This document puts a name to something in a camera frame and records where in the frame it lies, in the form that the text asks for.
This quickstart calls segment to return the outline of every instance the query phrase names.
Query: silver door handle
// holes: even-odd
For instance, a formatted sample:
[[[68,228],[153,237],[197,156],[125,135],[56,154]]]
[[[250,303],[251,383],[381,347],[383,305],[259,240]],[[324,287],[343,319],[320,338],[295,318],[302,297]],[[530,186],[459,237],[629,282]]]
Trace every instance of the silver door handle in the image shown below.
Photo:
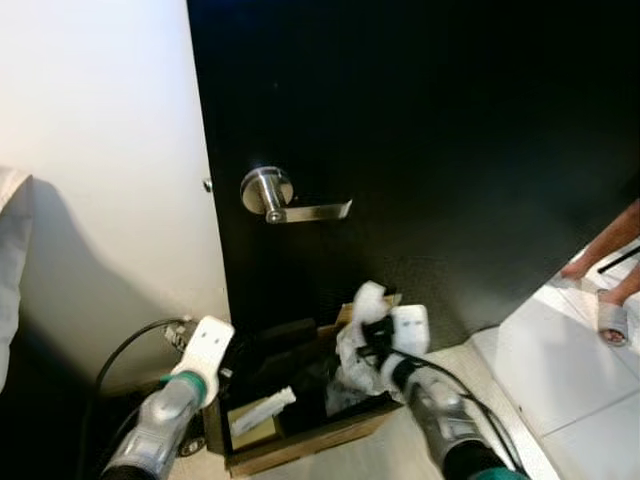
[[[349,215],[352,201],[328,205],[287,208],[293,198],[293,185],[278,167],[251,170],[240,186],[242,203],[247,210],[264,214],[267,223],[296,223],[317,220],[340,220]]]

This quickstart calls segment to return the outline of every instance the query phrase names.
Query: white wall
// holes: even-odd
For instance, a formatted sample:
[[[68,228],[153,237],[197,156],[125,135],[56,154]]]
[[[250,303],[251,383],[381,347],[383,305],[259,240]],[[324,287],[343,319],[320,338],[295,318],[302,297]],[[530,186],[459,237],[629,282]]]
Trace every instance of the white wall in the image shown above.
[[[183,0],[0,0],[0,163],[37,179],[26,318],[82,370],[156,318],[228,318]],[[152,335],[109,383],[173,360]]]

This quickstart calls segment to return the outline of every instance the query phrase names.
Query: white packaging material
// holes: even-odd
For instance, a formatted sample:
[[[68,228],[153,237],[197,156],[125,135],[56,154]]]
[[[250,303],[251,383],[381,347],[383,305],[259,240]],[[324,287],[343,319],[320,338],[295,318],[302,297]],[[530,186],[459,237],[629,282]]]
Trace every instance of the white packaging material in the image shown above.
[[[18,329],[18,287],[32,222],[31,176],[0,166],[0,392],[7,378],[9,344]]]
[[[231,424],[231,435],[239,437],[260,425],[267,418],[276,416],[284,410],[284,407],[295,401],[296,396],[293,394],[291,387],[280,390],[233,422]]]

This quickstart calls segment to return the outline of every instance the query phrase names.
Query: black door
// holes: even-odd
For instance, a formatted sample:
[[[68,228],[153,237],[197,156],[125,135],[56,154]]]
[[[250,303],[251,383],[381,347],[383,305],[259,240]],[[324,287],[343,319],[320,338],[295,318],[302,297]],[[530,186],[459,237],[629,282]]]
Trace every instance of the black door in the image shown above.
[[[434,348],[503,320],[637,195],[637,2],[596,4],[189,0],[234,324],[368,279]],[[258,166],[348,217],[268,224]]]

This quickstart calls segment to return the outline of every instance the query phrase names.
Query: lever handle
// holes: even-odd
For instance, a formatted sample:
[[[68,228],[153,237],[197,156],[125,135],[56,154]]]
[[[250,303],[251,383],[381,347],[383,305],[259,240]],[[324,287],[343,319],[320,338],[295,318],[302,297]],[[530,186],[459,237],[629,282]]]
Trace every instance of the lever handle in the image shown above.
[[[240,186],[242,203],[252,213],[264,214],[267,223],[297,223],[340,220],[349,215],[352,201],[328,205],[287,208],[293,198],[293,185],[278,167],[251,170]]]

